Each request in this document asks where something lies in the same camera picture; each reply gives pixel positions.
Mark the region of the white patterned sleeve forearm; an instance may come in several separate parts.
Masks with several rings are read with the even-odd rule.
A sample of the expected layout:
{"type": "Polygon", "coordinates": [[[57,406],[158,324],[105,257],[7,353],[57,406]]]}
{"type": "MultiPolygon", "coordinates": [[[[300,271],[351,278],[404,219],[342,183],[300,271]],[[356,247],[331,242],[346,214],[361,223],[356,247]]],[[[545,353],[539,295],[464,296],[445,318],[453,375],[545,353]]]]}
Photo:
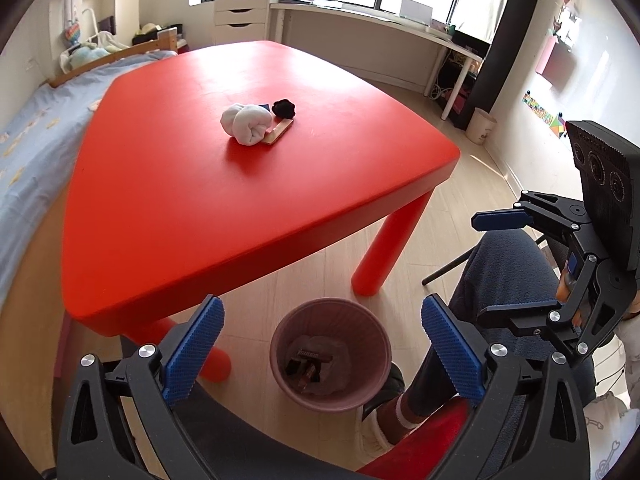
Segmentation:
{"type": "Polygon", "coordinates": [[[603,479],[622,456],[639,427],[639,318],[620,322],[616,335],[623,343],[630,408],[613,393],[598,396],[584,408],[588,429],[590,478],[603,479]]]}

